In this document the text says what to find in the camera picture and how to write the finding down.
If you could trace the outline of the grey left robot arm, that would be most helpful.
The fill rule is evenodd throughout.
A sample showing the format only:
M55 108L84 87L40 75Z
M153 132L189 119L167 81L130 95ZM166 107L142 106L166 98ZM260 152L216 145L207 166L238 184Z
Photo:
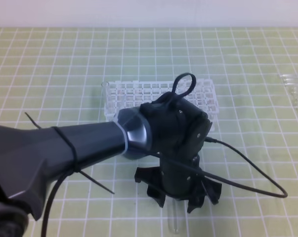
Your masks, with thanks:
M39 219L53 181L116 155L139 159L159 152L190 160L211 126L207 113L170 92L122 109L110 122L32 130L0 126L0 214Z

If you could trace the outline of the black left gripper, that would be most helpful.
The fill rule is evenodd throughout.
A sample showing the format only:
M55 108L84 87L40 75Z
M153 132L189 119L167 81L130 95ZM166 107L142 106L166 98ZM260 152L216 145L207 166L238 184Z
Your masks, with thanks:
M192 165L192 159L204 144L212 123L208 115L184 97L167 92L151 103L140 106L140 112L150 125L152 145L150 151L163 156L160 167L138 167L136 183L148 185L147 195L164 207L166 194L174 197L188 195L187 212L204 205L207 197L218 204L222 185L204 175L191 178L191 173L170 160Z

